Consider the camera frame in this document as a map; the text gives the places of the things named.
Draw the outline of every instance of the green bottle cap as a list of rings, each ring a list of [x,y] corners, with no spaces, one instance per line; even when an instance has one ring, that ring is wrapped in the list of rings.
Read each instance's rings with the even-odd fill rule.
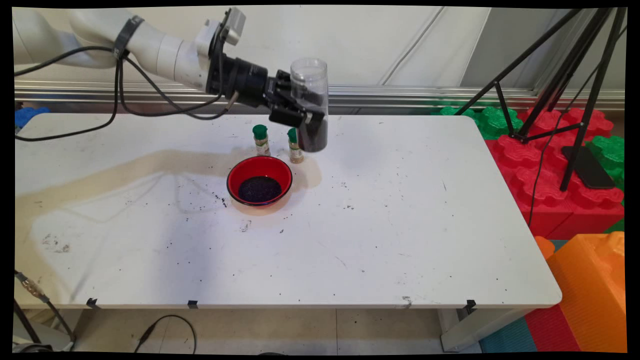
[[[264,125],[256,125],[253,127],[253,136],[256,140],[262,140],[267,137],[267,127]]]
[[[289,131],[287,132],[287,135],[289,135],[289,141],[291,143],[297,143],[298,142],[298,134],[296,133],[296,128],[292,127],[289,129]]]

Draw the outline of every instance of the cable strap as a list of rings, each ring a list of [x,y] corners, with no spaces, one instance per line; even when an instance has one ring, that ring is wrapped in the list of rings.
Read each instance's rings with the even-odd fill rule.
[[[127,20],[127,23],[124,24],[113,46],[113,56],[115,56],[116,59],[121,60],[124,56],[129,54],[128,50],[126,49],[127,44],[133,36],[133,33],[136,32],[138,26],[140,26],[140,24],[142,24],[144,20],[145,19],[134,15],[134,17]]]

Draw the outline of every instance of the tripod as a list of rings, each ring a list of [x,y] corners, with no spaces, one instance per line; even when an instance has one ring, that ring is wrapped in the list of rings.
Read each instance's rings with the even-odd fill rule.
[[[544,89],[544,91],[542,91],[542,93],[538,97],[538,100],[536,101],[531,114],[529,115],[529,117],[527,117],[527,120],[524,121],[522,127],[517,133],[513,129],[511,118],[509,117],[509,112],[507,111],[507,104],[504,100],[504,95],[502,94],[500,80],[504,79],[505,76],[507,76],[513,69],[515,69],[515,67],[522,63],[523,60],[531,55],[531,53],[533,53],[540,45],[547,41],[559,29],[561,29],[567,22],[569,22],[569,20],[574,18],[580,11],[581,9],[572,9],[571,11],[569,11],[562,19],[560,19],[546,33],[544,33],[542,37],[537,39],[533,43],[533,45],[526,49],[524,53],[516,58],[516,60],[509,64],[509,66],[507,66],[500,74],[498,74],[484,88],[482,88],[482,90],[480,90],[475,96],[473,96],[473,98],[471,98],[471,100],[469,100],[468,103],[462,106],[455,114],[461,115],[474,103],[476,103],[476,101],[478,101],[484,94],[491,90],[491,88],[495,87],[495,91],[497,92],[498,98],[500,100],[500,107],[502,108],[502,112],[504,113],[504,118],[509,129],[509,137],[520,140],[520,142],[522,143],[527,143],[531,140],[544,138],[546,136],[552,136],[554,134],[563,133],[565,131],[573,129],[578,129],[578,134],[575,137],[572,151],[568,159],[568,164],[566,166],[566,170],[564,171],[564,177],[562,183],[560,184],[561,191],[566,191],[569,185],[569,180],[571,179],[571,174],[573,173],[575,162],[578,157],[578,151],[580,149],[580,146],[582,145],[582,141],[584,140],[584,135],[586,134],[587,127],[589,126],[591,114],[593,113],[593,108],[598,98],[598,94],[600,93],[602,81],[604,80],[604,76],[607,72],[607,67],[609,66],[611,55],[613,54],[613,49],[615,48],[618,34],[620,33],[620,28],[622,27],[622,22],[625,17],[627,8],[616,9],[616,15],[611,26],[611,31],[609,32],[607,44],[605,45],[602,53],[602,59],[598,64],[598,70],[593,81],[591,91],[589,93],[589,99],[587,100],[582,120],[578,124],[561,127],[559,129],[556,128],[552,131],[547,131],[546,133],[534,136],[527,136],[529,128],[533,125],[533,122],[536,120],[543,108],[547,107],[547,111],[551,111],[556,106],[558,100],[560,99],[560,96],[562,96],[562,93],[564,92],[567,84],[571,80],[571,77],[575,73],[586,53],[589,51],[591,44],[602,29],[602,26],[607,20],[609,14],[613,11],[613,8],[599,8],[598,10],[596,10],[595,14],[591,18],[587,26],[584,28],[584,31],[582,32],[576,43],[573,45],[571,51],[564,59],[564,62],[562,63],[556,74],[553,76],[546,89]]]

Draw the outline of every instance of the table leg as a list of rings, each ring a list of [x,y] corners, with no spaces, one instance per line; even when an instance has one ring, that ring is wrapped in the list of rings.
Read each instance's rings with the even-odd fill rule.
[[[525,316],[534,309],[476,309],[455,323],[455,309],[438,310],[442,327],[442,350],[459,352]]]

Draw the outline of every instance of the clear plastic jar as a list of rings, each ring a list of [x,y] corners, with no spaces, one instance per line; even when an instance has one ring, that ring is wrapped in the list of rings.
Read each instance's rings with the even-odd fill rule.
[[[298,145],[307,152],[324,149],[329,119],[329,82],[326,63],[320,59],[302,58],[291,64],[291,95],[302,106],[321,111],[320,122],[303,122],[298,128]]]

